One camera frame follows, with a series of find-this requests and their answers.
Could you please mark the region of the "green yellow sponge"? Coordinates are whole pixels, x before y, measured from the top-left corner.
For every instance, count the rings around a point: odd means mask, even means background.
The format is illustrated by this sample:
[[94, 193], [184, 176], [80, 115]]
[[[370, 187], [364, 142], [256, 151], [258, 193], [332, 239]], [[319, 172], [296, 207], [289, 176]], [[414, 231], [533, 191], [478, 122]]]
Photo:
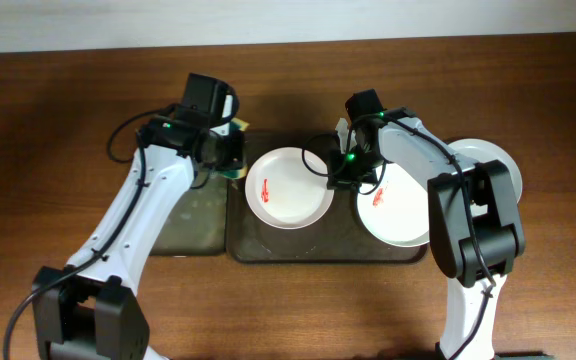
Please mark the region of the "green yellow sponge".
[[[233, 132], [240, 132], [240, 133], [244, 133], [247, 128], [248, 128], [249, 124], [239, 118], [234, 118], [231, 123], [230, 123], [230, 133]], [[233, 170], [223, 170], [223, 171], [219, 171], [219, 174], [224, 177], [224, 178], [228, 178], [228, 179], [241, 179], [244, 178], [247, 175], [248, 172], [248, 165], [247, 165], [247, 160], [246, 160], [246, 156], [242, 155], [243, 159], [243, 164], [242, 165], [237, 165], [235, 169]]]

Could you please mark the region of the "white cream plate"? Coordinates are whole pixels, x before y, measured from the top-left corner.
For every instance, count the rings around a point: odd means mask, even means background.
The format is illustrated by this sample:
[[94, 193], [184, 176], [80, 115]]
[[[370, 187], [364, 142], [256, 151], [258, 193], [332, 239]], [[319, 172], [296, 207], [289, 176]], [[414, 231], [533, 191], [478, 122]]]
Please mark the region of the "white cream plate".
[[388, 245], [416, 247], [429, 242], [427, 191], [397, 164], [386, 166], [373, 193], [357, 195], [356, 207], [367, 231]]

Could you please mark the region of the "white pink plate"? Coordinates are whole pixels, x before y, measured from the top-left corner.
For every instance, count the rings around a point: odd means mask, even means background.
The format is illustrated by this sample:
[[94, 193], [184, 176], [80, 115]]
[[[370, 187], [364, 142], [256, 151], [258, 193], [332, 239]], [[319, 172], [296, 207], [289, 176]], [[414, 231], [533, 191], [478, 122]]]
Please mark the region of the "white pink plate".
[[296, 147], [271, 150], [248, 171], [245, 198], [255, 216], [267, 225], [296, 230], [314, 224], [330, 208], [334, 191], [327, 179], [313, 174], [327, 171], [319, 156]]

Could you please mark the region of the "light blue plate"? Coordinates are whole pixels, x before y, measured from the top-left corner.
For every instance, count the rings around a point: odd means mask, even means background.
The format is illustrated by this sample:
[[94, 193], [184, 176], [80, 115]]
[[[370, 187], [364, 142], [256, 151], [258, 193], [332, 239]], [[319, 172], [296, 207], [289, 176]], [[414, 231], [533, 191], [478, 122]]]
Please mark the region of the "light blue plate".
[[516, 203], [520, 202], [523, 180], [515, 160], [500, 146], [482, 139], [466, 138], [453, 141], [448, 146], [461, 155], [487, 163], [494, 160], [502, 162], [509, 170]]

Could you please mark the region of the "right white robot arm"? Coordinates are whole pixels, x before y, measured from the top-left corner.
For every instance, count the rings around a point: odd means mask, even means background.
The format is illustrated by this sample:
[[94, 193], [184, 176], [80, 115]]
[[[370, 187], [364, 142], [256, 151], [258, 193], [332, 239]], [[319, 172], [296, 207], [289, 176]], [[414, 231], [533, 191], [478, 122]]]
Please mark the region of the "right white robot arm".
[[493, 359], [498, 298], [525, 237], [511, 173], [500, 160], [462, 155], [405, 108], [340, 119], [339, 148], [328, 165], [333, 189], [379, 184], [388, 164], [403, 168], [427, 192], [429, 246], [447, 278], [441, 359]]

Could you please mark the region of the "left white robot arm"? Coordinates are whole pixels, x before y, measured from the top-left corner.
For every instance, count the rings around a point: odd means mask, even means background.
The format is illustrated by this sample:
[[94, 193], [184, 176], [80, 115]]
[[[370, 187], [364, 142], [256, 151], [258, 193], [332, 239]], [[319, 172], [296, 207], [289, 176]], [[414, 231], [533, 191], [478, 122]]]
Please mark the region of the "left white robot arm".
[[199, 168], [241, 177], [247, 123], [190, 127], [154, 117], [99, 225], [62, 269], [42, 267], [30, 296], [42, 359], [157, 359], [137, 293], [148, 257]]

